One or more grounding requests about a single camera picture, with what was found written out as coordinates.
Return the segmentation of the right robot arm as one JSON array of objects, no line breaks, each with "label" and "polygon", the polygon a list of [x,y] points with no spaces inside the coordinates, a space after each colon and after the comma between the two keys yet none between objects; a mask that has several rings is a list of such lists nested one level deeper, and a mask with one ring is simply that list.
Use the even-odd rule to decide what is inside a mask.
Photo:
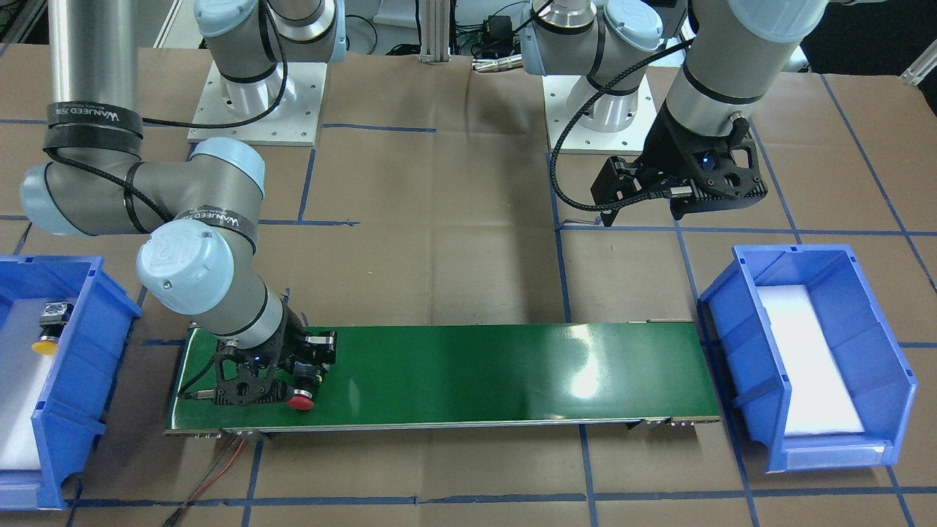
[{"label": "right robot arm", "polygon": [[136,272],[165,307],[217,338],[218,405],[309,411],[337,360],[254,268],[266,167],[243,141],[201,141],[183,162],[146,162],[138,113],[136,4],[51,1],[53,99],[20,202],[57,236],[145,234]]}]

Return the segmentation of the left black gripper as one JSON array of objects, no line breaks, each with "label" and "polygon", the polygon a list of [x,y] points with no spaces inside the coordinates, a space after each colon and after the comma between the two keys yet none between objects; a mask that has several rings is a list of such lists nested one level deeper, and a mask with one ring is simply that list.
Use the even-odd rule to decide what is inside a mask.
[{"label": "left black gripper", "polygon": [[[730,131],[707,137],[685,129],[667,110],[658,113],[635,161],[609,157],[590,187],[596,206],[615,201],[668,199],[674,219],[686,214],[753,206],[769,191],[758,166],[750,123],[740,113]],[[619,210],[605,211],[611,227]]]}]

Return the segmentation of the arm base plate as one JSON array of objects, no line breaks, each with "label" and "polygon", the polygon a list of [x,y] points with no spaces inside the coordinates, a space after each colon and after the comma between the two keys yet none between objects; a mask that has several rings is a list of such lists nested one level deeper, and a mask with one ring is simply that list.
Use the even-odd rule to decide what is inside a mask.
[{"label": "arm base plate", "polygon": [[[268,116],[232,129],[191,127],[187,139],[198,143],[211,137],[229,137],[251,146],[315,146],[326,73],[327,64],[290,63],[285,94]],[[191,122],[224,124],[258,116],[275,100],[281,83],[281,66],[264,81],[234,83],[212,64]]]},{"label": "arm base plate", "polygon": [[[585,76],[549,75],[542,78],[549,147],[596,89]],[[657,110],[645,76],[635,91],[624,96],[605,94],[577,121],[560,151],[573,154],[641,154]]]}]

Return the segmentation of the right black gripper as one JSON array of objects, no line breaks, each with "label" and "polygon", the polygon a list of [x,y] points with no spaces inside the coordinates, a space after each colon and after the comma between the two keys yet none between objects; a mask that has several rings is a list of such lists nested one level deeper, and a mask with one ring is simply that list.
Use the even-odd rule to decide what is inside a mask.
[{"label": "right black gripper", "polygon": [[337,362],[337,332],[307,331],[300,318],[284,307],[283,318],[272,336],[252,348],[220,343],[214,352],[214,403],[245,407],[258,403],[285,403],[292,395],[295,362],[328,367]]}]

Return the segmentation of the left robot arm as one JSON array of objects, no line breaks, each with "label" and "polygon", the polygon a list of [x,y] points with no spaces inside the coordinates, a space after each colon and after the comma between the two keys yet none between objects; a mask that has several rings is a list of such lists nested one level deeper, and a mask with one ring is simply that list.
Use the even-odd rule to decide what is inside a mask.
[{"label": "left robot arm", "polygon": [[[568,206],[611,226],[623,207],[669,200],[686,214],[753,206],[769,192],[750,133],[756,105],[804,39],[822,20],[824,1],[690,1],[691,40],[666,46],[659,13],[643,1],[532,1],[520,39],[532,75],[576,75],[572,116],[552,148],[548,175]],[[632,103],[647,67],[685,51],[679,73],[654,118],[641,154],[609,157],[592,202],[560,189],[560,147],[578,123],[609,131],[600,101]]]}]

